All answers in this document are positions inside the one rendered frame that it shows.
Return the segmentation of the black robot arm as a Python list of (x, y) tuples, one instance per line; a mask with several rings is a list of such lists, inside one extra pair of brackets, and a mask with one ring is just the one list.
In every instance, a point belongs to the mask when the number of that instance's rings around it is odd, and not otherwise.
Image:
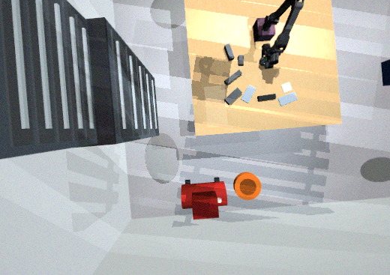
[[(262, 31), (270, 31), (271, 25), (279, 23), (280, 16), (291, 6), (291, 11), (285, 22), (282, 32), (277, 36), (274, 45), (269, 49), (270, 64), (278, 64), (281, 53), (286, 49), (290, 38), (290, 32), (298, 17), (300, 10), (304, 7), (305, 0), (285, 0), (281, 6), (273, 13), (265, 16), (265, 22), (262, 23)], [(280, 49), (282, 48), (282, 49)]]

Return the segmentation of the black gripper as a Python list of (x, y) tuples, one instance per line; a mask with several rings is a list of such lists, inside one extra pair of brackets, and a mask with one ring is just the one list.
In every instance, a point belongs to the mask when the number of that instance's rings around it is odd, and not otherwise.
[(262, 45), (262, 57), (265, 56), (265, 58), (268, 59), (268, 62), (263, 64), (263, 66), (265, 66), (265, 69), (274, 67), (273, 64), (270, 64), (270, 55), (271, 55), (271, 53), (269, 52), (270, 48), (271, 48), (271, 44), (270, 43), (264, 43)]

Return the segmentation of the white rectangular block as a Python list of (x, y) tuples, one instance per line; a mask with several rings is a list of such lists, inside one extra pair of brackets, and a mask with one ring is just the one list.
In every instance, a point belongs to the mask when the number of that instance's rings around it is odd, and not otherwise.
[(291, 91), (293, 89), (290, 82), (287, 82), (287, 83), (281, 85), (281, 87), (282, 87), (284, 93)]

